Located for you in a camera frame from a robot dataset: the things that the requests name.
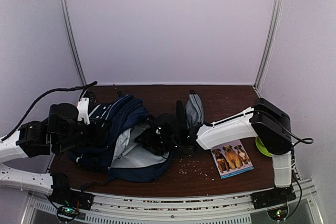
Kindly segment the grey fabric pouch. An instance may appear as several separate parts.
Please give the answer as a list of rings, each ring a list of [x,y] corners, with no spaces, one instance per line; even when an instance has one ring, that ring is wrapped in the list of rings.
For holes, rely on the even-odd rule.
[[[202,126],[204,124],[204,108],[200,96],[190,90],[188,102],[185,106],[187,128]]]

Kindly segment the navy blue student backpack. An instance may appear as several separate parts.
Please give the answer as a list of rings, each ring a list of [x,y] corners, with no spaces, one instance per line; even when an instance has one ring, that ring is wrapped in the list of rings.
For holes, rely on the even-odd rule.
[[[114,102],[96,105],[88,114],[96,127],[91,143],[68,151],[68,158],[77,166],[106,174],[103,183],[88,182],[80,190],[103,186],[114,179],[146,183],[157,179],[169,167],[174,153],[155,155],[135,140],[150,128],[151,116],[143,101],[131,94],[120,95]]]

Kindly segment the blue white bottom book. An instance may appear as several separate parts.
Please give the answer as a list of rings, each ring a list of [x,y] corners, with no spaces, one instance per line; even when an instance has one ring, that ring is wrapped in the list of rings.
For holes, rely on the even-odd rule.
[[[211,149],[211,154],[221,179],[254,169],[241,140],[217,145]]]

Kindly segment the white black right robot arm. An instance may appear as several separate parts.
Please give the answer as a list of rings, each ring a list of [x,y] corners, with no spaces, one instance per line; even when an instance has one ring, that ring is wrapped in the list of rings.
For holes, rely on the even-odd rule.
[[[176,128],[168,121],[171,117],[170,114],[158,116],[135,141],[157,156],[177,148],[190,151],[200,146],[212,152],[219,172],[228,177],[251,166],[245,149],[238,142],[258,138],[272,158],[275,188],[269,192],[269,199],[279,204],[289,196],[293,144],[287,113],[259,98],[255,105],[240,113],[212,123],[197,122],[195,126]]]

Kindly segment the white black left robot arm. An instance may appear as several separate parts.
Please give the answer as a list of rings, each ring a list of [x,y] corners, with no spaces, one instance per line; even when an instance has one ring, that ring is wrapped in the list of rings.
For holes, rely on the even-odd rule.
[[[50,106],[48,118],[20,124],[1,138],[1,163],[40,155],[56,156],[75,148],[100,146],[110,123],[100,116],[90,118],[88,104],[80,101]],[[63,173],[37,174],[11,169],[3,165],[1,184],[19,187],[46,195],[55,195],[64,205],[71,205],[76,197]]]

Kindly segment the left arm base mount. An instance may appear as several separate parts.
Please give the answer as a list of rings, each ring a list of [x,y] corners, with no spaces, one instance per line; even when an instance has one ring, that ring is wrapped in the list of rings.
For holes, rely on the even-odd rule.
[[[80,215],[80,210],[90,210],[94,195],[70,188],[68,176],[63,173],[51,173],[50,187],[52,192],[46,195],[56,209],[56,217],[61,223],[69,223]]]

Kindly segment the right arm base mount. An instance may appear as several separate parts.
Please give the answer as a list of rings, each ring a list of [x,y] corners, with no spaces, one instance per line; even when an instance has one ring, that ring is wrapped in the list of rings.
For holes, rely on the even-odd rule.
[[[264,209],[268,217],[276,223],[287,221],[298,209],[302,200],[302,188],[299,185],[299,198],[297,198],[293,186],[277,188],[252,193],[251,200],[255,210]],[[289,202],[298,199],[293,210],[289,208]]]

